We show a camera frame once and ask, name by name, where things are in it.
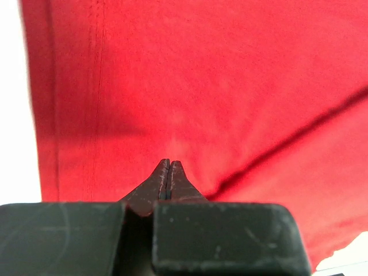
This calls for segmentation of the dark red t-shirt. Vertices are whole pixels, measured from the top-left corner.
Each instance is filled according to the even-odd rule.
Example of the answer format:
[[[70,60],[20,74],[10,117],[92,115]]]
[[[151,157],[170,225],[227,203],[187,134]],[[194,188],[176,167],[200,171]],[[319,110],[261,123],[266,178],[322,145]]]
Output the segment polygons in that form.
[[[313,266],[367,230],[366,1],[22,1],[44,201],[117,201],[163,158],[275,202]]]

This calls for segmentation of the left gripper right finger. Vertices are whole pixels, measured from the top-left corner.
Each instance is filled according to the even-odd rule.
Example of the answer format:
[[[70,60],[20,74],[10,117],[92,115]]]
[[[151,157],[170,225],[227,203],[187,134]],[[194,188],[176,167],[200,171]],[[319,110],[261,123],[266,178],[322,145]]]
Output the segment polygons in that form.
[[[168,172],[168,200],[207,201],[188,180],[180,161],[173,161]]]

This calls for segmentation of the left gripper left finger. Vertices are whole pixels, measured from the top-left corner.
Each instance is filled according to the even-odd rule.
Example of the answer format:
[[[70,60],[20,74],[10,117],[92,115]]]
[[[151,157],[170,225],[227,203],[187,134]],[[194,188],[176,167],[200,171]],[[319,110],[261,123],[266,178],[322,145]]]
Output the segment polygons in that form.
[[[159,200],[166,199],[170,160],[162,159],[150,176],[120,199],[140,217],[148,217]]]

